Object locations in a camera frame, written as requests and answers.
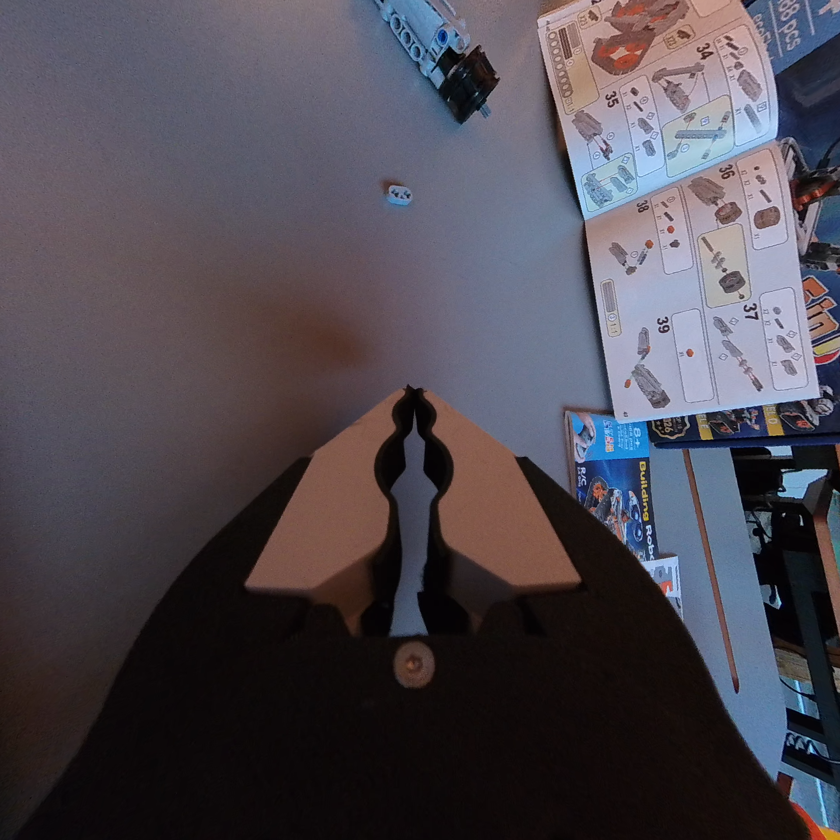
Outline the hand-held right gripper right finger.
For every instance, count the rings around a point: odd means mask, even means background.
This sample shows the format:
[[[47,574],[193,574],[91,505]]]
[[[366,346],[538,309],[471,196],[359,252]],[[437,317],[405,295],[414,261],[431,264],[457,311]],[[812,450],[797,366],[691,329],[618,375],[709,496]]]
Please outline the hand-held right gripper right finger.
[[[468,634],[499,602],[578,589],[513,452],[429,390],[415,392],[415,420],[435,488],[417,594],[427,633]]]

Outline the small blue leaflet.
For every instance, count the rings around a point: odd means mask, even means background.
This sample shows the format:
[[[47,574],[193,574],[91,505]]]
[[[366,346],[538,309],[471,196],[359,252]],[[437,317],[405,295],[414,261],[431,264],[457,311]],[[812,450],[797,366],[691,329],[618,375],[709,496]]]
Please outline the small blue leaflet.
[[[642,564],[683,618],[679,558],[658,545],[646,423],[567,410],[564,425],[577,500]]]

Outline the black metal frame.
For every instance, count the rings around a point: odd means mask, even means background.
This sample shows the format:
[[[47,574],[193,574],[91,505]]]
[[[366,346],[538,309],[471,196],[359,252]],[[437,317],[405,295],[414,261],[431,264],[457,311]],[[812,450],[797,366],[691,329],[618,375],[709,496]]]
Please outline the black metal frame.
[[[782,760],[838,790],[838,455],[753,447],[732,460],[788,706]]]

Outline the yellow plastic box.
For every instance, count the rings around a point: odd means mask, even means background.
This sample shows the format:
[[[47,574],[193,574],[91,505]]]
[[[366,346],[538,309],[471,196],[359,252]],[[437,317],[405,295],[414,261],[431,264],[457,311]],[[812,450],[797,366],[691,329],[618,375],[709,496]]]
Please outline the yellow plastic box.
[[[799,819],[805,826],[806,835],[808,839],[839,839],[838,831],[833,830],[827,826],[817,824],[808,813],[803,810],[798,804],[789,801],[791,808],[798,815]]]

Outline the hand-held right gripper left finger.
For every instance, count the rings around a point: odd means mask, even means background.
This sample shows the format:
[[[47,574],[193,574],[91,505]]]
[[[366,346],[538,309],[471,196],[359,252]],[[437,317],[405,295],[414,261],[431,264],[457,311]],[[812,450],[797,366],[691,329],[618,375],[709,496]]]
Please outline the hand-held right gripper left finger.
[[[406,387],[317,449],[246,589],[331,605],[352,633],[389,634],[402,570],[392,488],[409,433]]]

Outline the open instruction booklet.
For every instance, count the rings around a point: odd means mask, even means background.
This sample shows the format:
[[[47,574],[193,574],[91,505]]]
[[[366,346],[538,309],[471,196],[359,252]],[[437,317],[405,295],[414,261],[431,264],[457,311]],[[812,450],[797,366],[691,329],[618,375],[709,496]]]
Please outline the open instruction booklet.
[[[770,58],[741,2],[538,21],[620,424],[818,398]]]

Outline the white block assembly with wheel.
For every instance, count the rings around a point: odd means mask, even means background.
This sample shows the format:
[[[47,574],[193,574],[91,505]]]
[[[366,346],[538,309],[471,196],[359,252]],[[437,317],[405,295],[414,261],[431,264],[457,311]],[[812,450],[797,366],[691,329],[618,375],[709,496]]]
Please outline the white block assembly with wheel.
[[[479,45],[470,47],[466,21],[448,1],[375,1],[394,37],[430,81],[455,120],[490,116],[487,100],[499,76]]]

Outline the dark blue robot kit box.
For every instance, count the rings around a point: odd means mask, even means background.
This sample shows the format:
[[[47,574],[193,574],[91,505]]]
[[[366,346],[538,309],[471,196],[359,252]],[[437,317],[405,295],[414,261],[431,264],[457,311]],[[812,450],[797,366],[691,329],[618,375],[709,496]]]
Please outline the dark blue robot kit box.
[[[793,197],[815,400],[662,419],[661,448],[837,445],[839,441],[838,2],[750,2],[780,103],[779,139]]]

